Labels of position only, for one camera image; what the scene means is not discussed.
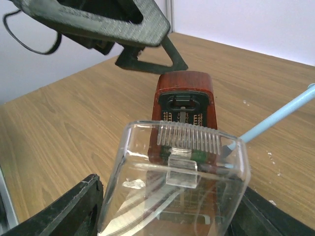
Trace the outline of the clear plastic metronome cover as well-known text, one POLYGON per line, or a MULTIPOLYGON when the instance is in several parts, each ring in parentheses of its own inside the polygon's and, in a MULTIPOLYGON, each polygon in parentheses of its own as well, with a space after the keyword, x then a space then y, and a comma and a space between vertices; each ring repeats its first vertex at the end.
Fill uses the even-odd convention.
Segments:
POLYGON ((122 134, 100 236, 222 236, 251 178, 244 142, 207 127, 134 121, 122 134))

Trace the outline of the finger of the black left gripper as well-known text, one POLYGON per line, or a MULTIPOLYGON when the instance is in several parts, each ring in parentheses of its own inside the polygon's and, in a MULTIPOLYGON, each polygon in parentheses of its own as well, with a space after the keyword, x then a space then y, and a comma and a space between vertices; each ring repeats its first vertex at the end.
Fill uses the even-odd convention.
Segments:
POLYGON ((139 24, 74 9, 56 0, 15 0, 13 4, 58 32, 136 47, 157 47, 170 30, 169 21, 153 0, 134 1, 143 15, 139 24))
POLYGON ((189 68, 188 65, 186 64, 180 53, 177 51, 176 47, 171 42, 168 36, 166 36, 162 40, 161 46, 171 59, 172 61, 171 66, 138 60, 139 53, 142 52, 144 48, 126 45, 124 45, 124 49, 118 56, 115 65, 125 70, 145 72, 158 75, 167 72, 188 70, 189 68))

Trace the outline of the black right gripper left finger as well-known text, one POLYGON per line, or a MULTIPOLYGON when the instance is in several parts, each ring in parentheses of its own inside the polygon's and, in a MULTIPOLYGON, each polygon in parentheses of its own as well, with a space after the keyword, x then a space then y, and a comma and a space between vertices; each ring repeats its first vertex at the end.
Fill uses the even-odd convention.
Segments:
POLYGON ((95 236, 103 185, 90 174, 45 209, 4 233, 5 236, 95 236))

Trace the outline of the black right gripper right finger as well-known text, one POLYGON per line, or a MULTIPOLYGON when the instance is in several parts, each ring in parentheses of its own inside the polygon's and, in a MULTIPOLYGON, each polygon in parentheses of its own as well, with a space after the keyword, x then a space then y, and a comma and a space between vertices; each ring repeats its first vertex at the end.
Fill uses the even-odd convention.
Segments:
POLYGON ((314 229, 247 188, 227 229, 227 236, 313 236, 314 229))

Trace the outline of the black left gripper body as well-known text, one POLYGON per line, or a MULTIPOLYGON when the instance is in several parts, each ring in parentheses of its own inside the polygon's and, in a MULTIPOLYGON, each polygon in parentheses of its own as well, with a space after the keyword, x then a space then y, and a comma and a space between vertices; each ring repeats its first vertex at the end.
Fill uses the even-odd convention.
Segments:
POLYGON ((117 43, 123 47, 123 50, 117 59, 135 59, 139 53, 145 49, 145 44, 130 37, 128 38, 126 35, 123 35, 122 37, 106 37, 105 39, 91 38, 70 33, 63 33, 63 36, 66 36, 87 49, 95 49, 103 55, 109 54, 117 43))

